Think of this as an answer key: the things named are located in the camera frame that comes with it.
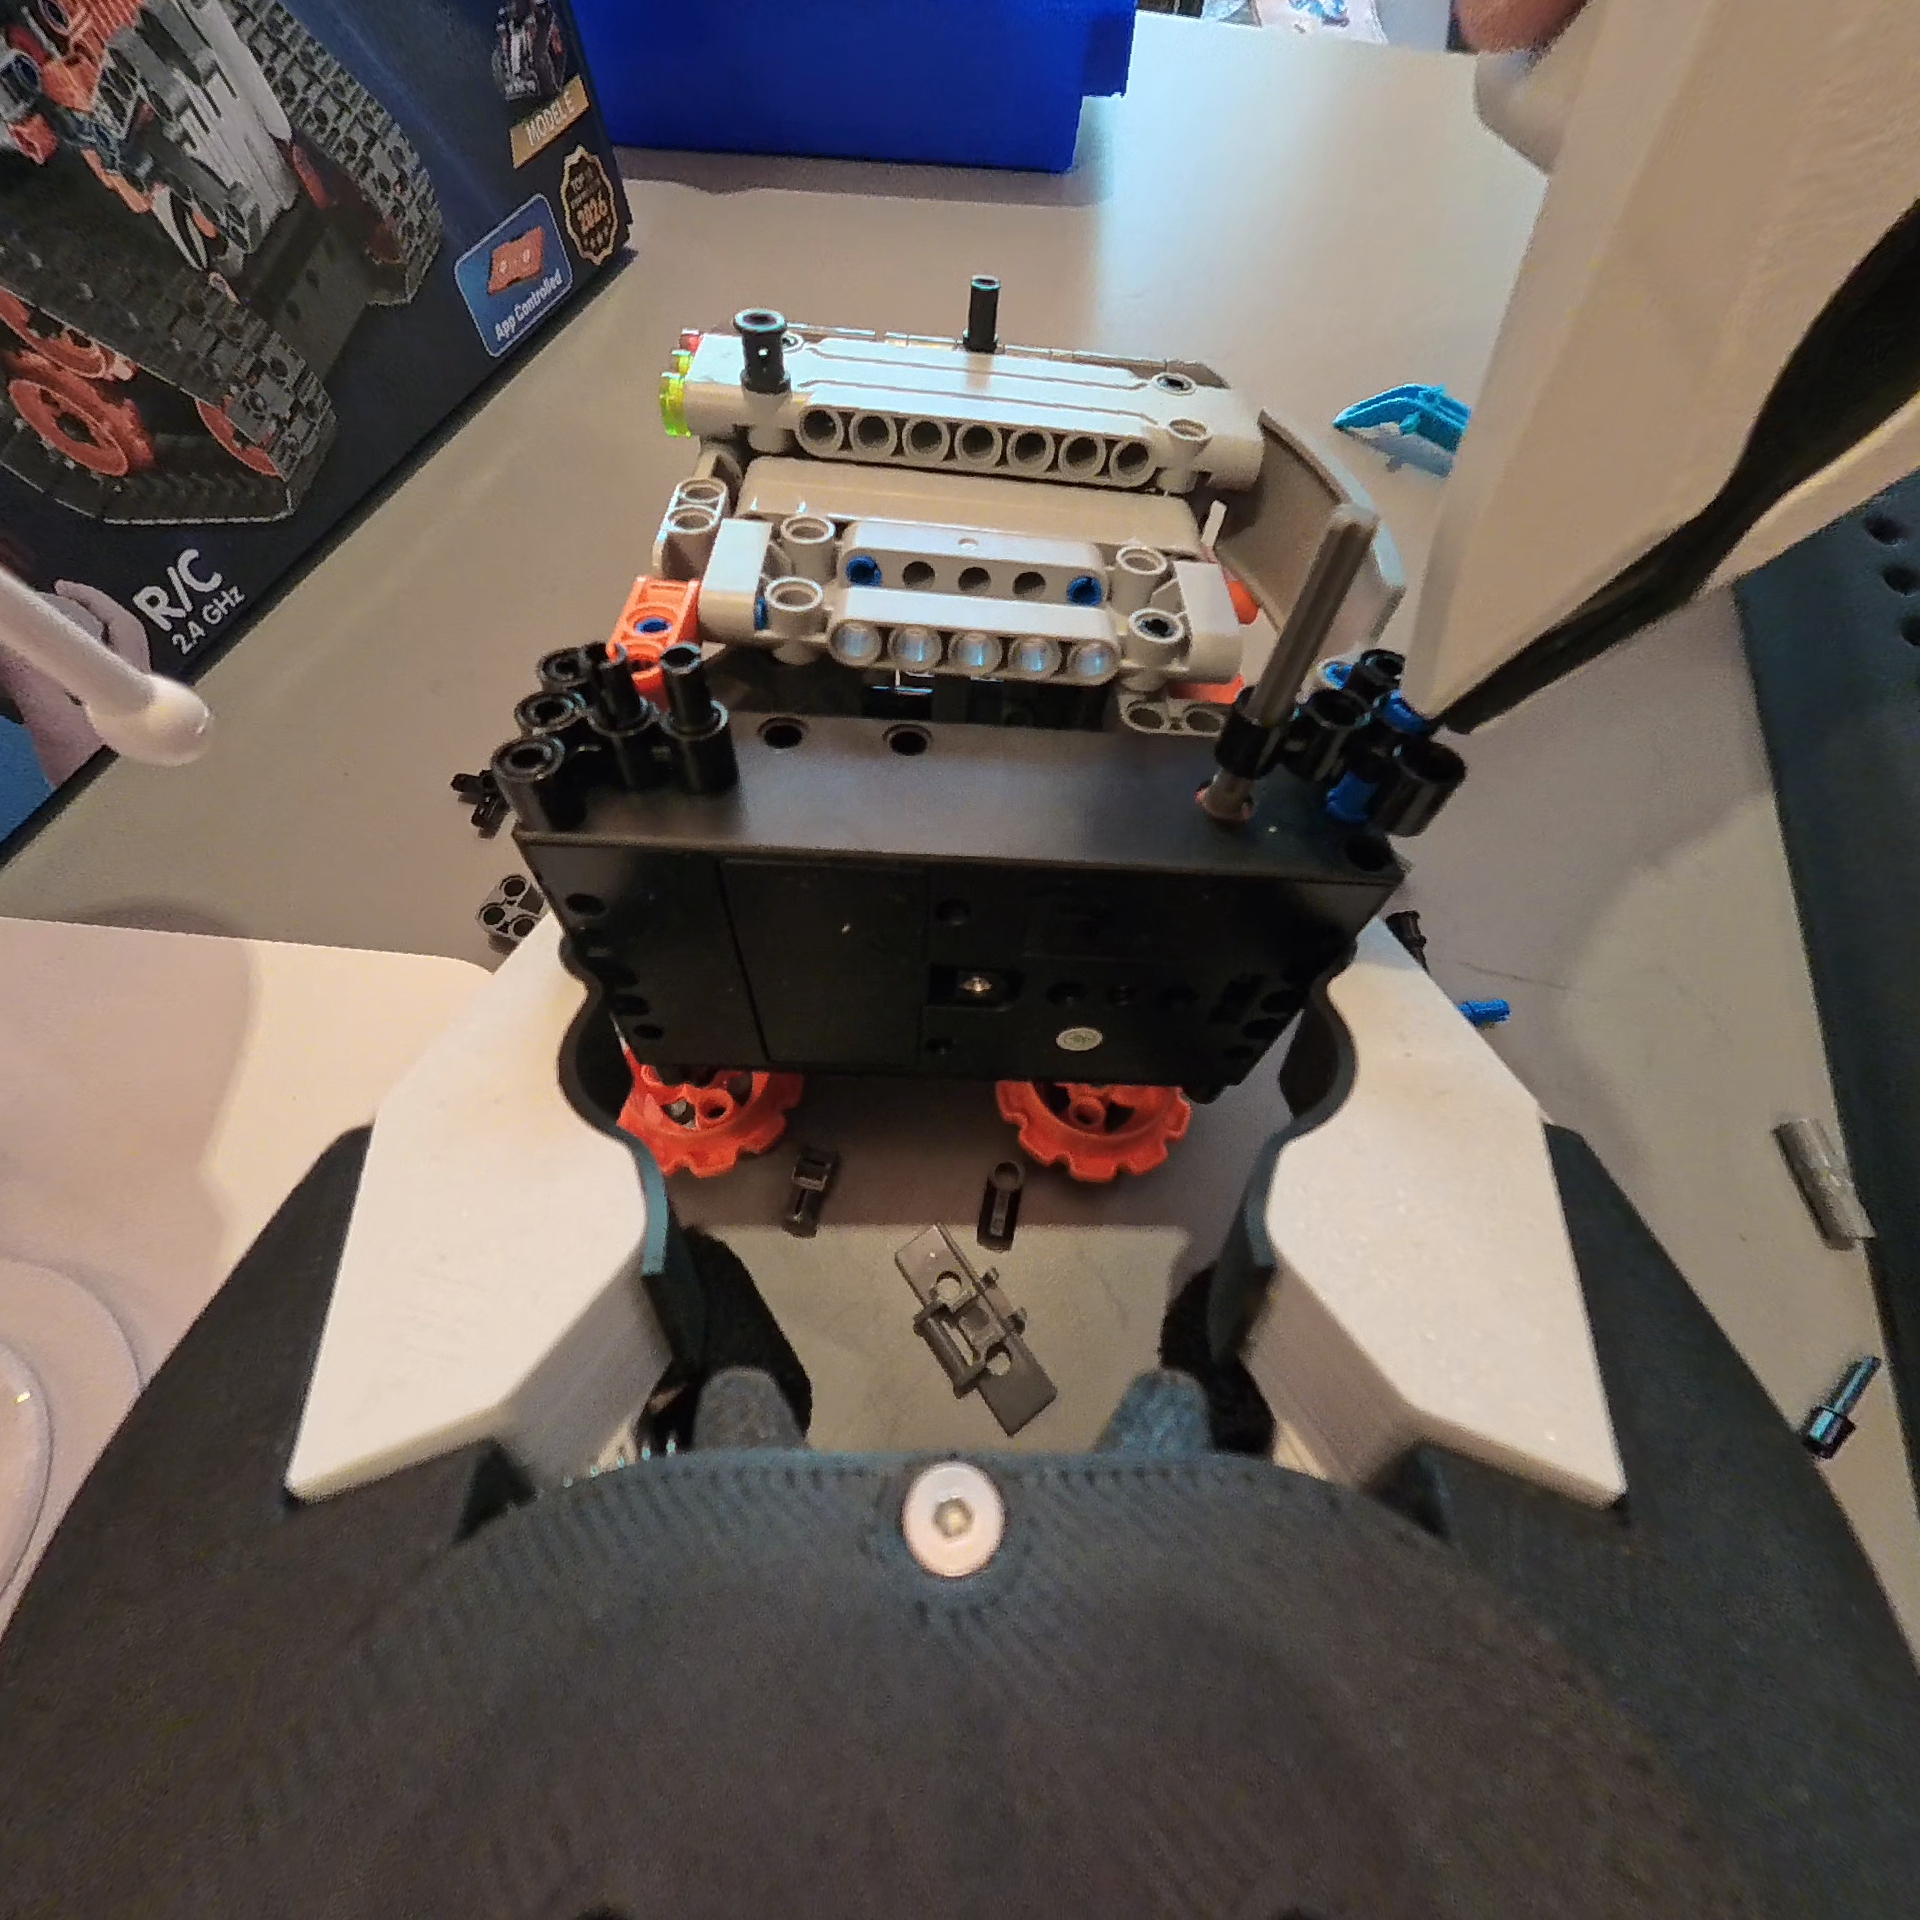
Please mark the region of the white articulated stand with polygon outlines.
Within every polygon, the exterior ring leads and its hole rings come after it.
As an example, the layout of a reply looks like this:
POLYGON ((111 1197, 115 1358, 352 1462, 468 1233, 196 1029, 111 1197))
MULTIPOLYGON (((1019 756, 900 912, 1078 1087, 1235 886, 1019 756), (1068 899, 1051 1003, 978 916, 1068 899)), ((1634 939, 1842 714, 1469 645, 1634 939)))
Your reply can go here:
POLYGON ((1 1259, 1 1619, 141 1386, 114 1311, 48 1265, 1 1259))

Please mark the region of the grey tube connector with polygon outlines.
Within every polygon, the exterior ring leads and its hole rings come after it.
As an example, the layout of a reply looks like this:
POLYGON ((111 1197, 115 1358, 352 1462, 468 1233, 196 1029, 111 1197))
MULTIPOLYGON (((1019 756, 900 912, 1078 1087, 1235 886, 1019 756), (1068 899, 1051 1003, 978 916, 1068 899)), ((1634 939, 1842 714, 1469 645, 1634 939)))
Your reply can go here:
POLYGON ((1869 1241, 1875 1228, 1835 1133, 1815 1115, 1787 1115, 1772 1138, 1823 1244, 1848 1250, 1869 1241))

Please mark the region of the white knob rod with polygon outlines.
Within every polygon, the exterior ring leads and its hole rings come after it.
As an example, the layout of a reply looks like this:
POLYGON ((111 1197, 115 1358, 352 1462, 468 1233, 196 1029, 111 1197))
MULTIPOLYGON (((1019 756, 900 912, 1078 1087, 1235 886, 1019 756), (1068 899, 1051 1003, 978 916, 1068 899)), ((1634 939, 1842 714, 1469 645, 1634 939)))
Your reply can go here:
POLYGON ((204 753, 211 712, 189 686, 134 666, 12 573, 1 582, 1 635, 6 648, 78 701, 114 753, 155 765, 204 753))

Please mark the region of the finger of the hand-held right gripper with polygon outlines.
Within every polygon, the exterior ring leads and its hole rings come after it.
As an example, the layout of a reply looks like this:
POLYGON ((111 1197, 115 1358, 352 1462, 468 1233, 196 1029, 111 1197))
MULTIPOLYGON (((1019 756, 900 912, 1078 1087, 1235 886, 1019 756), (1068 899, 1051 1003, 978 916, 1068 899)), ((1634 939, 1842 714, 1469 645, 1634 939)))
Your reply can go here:
POLYGON ((1916 332, 1916 3, 1586 3, 1590 59, 1446 483, 1411 705, 1702 510, 1812 330, 1916 332))
POLYGON ((1812 330, 1763 398, 1730 477, 1491 676, 1460 698, 1475 731, 1763 566, 1916 466, 1916 332, 1812 330))

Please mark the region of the printed robot kit box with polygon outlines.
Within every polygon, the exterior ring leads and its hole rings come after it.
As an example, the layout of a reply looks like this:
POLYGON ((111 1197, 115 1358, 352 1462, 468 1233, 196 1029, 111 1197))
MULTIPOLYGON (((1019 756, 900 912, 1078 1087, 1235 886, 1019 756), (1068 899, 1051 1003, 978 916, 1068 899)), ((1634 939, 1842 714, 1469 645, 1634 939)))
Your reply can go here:
MULTIPOLYGON (((6 2, 4 575, 186 680, 626 232, 570 3, 6 2)), ((4 836, 100 749, 4 643, 4 836)))

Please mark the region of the dark perforated pad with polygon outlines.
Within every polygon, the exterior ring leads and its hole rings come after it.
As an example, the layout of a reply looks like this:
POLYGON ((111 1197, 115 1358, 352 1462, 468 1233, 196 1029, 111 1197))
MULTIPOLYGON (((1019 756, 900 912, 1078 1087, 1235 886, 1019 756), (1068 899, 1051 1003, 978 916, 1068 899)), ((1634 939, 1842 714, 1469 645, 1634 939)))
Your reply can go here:
POLYGON ((1907 1468, 1918 1468, 1918 477, 1733 589, 1907 1468))

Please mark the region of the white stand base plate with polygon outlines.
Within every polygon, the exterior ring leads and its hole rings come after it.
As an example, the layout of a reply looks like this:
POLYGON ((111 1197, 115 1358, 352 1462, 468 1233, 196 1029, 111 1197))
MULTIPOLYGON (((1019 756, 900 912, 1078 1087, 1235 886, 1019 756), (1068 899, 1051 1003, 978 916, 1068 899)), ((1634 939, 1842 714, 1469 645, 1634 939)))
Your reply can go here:
POLYGON ((22 1341, 36 1273, 148 1377, 324 1145, 490 973, 469 962, 4 919, 4 1565, 58 1479, 22 1341))

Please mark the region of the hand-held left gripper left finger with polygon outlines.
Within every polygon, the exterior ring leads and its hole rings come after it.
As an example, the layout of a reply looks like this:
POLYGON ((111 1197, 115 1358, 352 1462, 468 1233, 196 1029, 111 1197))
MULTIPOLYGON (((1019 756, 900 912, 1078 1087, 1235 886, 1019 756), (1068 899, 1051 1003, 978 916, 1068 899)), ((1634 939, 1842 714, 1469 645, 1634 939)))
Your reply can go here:
POLYGON ((643 1286, 659 1169, 563 1090, 585 1008, 534 929, 380 1102, 286 1490, 321 1499, 491 1442, 585 1475, 668 1365, 643 1286))

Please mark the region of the grey track link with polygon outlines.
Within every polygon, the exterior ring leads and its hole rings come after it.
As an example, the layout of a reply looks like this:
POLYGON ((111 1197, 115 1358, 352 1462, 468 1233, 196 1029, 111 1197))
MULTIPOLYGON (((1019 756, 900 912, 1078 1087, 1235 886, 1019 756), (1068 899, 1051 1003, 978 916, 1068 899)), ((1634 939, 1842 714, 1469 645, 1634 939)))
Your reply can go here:
POLYGON ((978 1267, 944 1225, 926 1225, 894 1252, 916 1297, 913 1332, 957 1401, 985 1407, 1004 1437, 1030 1427, 1057 1397, 1026 1338, 1026 1314, 992 1267, 978 1267))

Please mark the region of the building block robot vehicle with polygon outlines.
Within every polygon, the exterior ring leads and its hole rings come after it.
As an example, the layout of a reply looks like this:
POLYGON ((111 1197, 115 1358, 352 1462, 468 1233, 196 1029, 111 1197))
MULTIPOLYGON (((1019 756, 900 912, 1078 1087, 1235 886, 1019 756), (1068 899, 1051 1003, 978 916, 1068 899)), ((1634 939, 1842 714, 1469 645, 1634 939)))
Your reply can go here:
POLYGON ((491 753, 666 1173, 826 1077, 989 1083, 1024 1157, 1143 1173, 1465 779, 1352 483, 1209 368, 1015 346, 998 305, 683 330, 694 467, 491 753))

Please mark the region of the blue brick separator tool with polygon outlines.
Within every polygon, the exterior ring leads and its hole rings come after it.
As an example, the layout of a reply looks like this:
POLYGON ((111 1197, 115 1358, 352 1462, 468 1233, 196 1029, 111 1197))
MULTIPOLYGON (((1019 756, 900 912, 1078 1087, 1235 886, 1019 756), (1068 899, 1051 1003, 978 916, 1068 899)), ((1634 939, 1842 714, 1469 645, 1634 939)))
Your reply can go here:
POLYGON ((1472 407, 1439 383, 1406 381, 1364 395, 1332 415, 1332 427, 1379 451, 1392 467, 1451 472, 1472 407))

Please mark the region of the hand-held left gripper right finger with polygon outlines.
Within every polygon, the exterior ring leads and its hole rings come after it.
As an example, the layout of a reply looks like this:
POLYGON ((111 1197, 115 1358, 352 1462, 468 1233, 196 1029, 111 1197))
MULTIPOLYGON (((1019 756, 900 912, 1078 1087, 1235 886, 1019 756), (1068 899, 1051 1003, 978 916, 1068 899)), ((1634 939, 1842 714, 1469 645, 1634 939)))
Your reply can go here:
POLYGON ((1546 1117, 1382 923, 1309 1000, 1327 1085, 1247 1185, 1239 1359, 1272 1457, 1365 1485, 1439 1446, 1607 1507, 1624 1466, 1546 1117))

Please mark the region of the blue plastic storage bin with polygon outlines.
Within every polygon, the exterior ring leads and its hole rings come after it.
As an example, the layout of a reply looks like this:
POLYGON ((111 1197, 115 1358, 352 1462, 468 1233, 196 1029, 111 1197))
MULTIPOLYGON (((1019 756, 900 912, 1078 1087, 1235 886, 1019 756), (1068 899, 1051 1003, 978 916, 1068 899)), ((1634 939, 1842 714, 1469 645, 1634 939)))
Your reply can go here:
POLYGON ((1061 174, 1134 2, 573 2, 620 145, 1061 174))

